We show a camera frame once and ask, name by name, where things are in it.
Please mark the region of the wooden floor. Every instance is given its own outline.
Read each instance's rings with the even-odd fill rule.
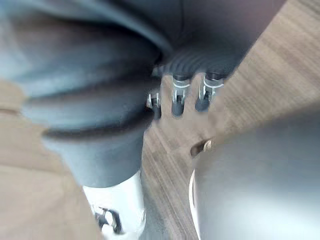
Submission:
[[[289,0],[225,85],[209,113],[171,116],[171,85],[163,80],[163,117],[145,134],[143,239],[194,240],[188,184],[190,147],[233,135],[320,102],[320,1]],[[40,142],[43,130],[19,116],[18,89],[0,83],[0,239],[100,239],[81,189]]]

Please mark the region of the gray fabric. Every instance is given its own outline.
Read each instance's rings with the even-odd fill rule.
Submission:
[[[320,239],[319,123],[316,105],[201,153],[201,239]]]
[[[283,3],[2,0],[0,76],[29,97],[23,114],[50,128],[47,146],[78,183],[110,187],[141,166],[143,131],[139,143],[111,142],[110,129],[148,127],[146,96],[160,85],[154,67],[158,77],[229,75]],[[109,150],[101,150],[106,139]]]

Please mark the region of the floor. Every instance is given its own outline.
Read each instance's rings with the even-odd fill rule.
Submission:
[[[196,113],[197,76],[183,117],[171,116],[170,78],[163,113],[145,134],[143,239],[195,240],[188,200],[190,147],[229,136],[320,102],[320,1],[289,0],[206,114]],[[0,239],[101,239],[81,189],[42,128],[19,115],[24,97],[0,82]]]

